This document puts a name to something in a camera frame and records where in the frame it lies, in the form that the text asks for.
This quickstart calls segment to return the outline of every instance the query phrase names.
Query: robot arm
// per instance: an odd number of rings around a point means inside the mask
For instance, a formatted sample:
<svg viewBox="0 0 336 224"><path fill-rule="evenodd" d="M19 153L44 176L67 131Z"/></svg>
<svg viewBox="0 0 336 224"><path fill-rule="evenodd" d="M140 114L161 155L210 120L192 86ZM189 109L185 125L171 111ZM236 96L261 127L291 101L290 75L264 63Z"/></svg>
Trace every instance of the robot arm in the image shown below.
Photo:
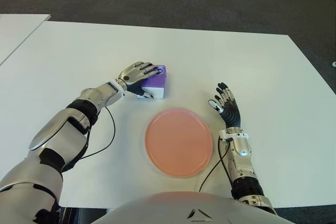
<svg viewBox="0 0 336 224"><path fill-rule="evenodd" d="M227 172L232 187L232 197L276 214L269 199L265 197L253 169L252 151L247 142L248 135L240 128L240 113L235 98L224 83L219 83L216 90L220 97L216 95L217 102L209 100L209 104L219 112L226 123L226 130L219 131L219 138L227 142Z"/></svg>
<svg viewBox="0 0 336 224"><path fill-rule="evenodd" d="M122 98L126 90L151 97L141 84L158 72L149 62L137 62L117 80L83 90L58 112L34 137L27 157L1 180L0 222L58 223L62 172L71 169L85 153L85 134L97 121L100 110Z"/></svg>

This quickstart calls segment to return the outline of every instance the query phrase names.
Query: triangle logo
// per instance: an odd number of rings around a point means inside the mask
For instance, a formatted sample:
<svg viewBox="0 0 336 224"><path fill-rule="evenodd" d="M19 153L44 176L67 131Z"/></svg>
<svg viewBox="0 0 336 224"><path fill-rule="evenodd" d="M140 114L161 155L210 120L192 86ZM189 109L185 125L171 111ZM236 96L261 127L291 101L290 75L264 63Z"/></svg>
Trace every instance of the triangle logo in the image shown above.
<svg viewBox="0 0 336 224"><path fill-rule="evenodd" d="M212 217L208 215L205 211L200 210L199 208L196 210L195 208L191 210L190 214L187 217L190 222L211 222Z"/></svg>

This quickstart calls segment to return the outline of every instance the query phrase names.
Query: pink plate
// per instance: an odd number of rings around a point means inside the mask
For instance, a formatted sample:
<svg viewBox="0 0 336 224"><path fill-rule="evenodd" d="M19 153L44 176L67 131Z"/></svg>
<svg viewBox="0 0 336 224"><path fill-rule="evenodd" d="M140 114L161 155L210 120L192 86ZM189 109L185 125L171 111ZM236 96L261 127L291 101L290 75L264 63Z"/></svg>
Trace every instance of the pink plate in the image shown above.
<svg viewBox="0 0 336 224"><path fill-rule="evenodd" d="M168 175L199 173L212 155L212 136L202 118L190 110L161 111L149 124L146 150L153 164Z"/></svg>

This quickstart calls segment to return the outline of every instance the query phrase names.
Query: orange plate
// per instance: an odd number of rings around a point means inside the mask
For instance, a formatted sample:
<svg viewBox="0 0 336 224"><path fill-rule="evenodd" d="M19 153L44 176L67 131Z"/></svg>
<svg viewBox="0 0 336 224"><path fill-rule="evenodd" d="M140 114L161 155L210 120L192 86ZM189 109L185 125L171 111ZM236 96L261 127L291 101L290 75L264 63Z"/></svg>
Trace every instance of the orange plate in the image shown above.
<svg viewBox="0 0 336 224"><path fill-rule="evenodd" d="M199 115L183 108L161 111L147 128L145 145L153 164L174 177L199 173L213 148L208 126Z"/></svg>

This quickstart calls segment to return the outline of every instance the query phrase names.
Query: white desk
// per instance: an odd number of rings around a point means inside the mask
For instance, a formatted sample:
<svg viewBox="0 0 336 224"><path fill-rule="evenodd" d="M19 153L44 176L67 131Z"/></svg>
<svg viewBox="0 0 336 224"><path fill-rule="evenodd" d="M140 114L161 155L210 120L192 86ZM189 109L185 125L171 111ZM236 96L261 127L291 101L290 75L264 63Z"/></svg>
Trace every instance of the white desk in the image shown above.
<svg viewBox="0 0 336 224"><path fill-rule="evenodd" d="M197 190L218 160L216 148L199 175L172 178L149 161L144 133L156 113L180 106L205 120L216 143L222 119L207 100L220 81L237 99L254 168L273 205L336 203L336 96L285 35L44 22L1 67L0 177L81 90L117 77L138 60L167 66L166 98L130 94L111 106L114 143L64 173L61 205L114 208L161 191ZM87 154L104 147L112 132L103 110ZM230 197L221 167L203 191Z"/></svg>
<svg viewBox="0 0 336 224"><path fill-rule="evenodd" d="M0 14L0 66L48 14Z"/></svg>

